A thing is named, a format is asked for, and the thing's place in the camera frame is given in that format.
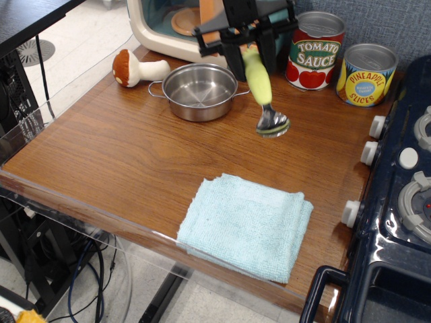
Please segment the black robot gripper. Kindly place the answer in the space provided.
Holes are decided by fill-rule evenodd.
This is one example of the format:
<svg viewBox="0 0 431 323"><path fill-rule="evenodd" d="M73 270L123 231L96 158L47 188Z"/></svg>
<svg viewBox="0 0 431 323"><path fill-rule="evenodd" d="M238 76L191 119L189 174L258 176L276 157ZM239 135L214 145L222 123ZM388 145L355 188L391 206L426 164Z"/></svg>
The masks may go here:
<svg viewBox="0 0 431 323"><path fill-rule="evenodd" d="M244 47L254 44L268 73L276 70L276 42L293 30L298 20L295 1L223 1L223 9L197 26L196 38L202 57L219 54L238 81L246 81Z"/></svg>

